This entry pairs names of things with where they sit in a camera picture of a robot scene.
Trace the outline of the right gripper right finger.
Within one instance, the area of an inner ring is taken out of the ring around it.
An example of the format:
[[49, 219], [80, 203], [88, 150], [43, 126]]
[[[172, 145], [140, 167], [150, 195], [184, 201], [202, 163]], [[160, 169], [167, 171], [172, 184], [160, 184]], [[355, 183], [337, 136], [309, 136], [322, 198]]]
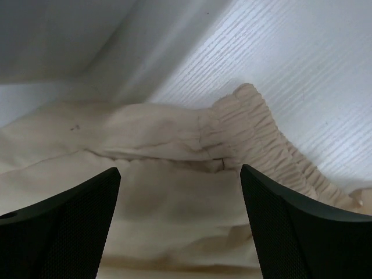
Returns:
[[247, 164], [240, 178], [263, 278], [371, 278], [371, 216], [316, 201]]

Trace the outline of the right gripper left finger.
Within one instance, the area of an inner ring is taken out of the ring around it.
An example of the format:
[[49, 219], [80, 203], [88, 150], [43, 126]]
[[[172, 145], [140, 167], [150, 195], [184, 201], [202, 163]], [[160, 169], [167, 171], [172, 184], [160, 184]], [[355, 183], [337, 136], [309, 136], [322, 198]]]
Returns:
[[112, 167], [1, 216], [1, 278], [96, 278], [121, 175]]

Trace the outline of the beige trousers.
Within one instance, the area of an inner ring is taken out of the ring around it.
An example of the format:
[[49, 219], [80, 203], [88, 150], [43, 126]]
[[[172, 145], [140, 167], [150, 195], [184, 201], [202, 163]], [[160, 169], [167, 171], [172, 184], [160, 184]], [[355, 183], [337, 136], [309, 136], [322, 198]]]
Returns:
[[62, 102], [1, 128], [1, 213], [110, 168], [121, 185], [99, 278], [260, 278], [240, 184], [248, 164], [320, 202], [371, 214], [280, 132], [252, 84], [207, 109]]

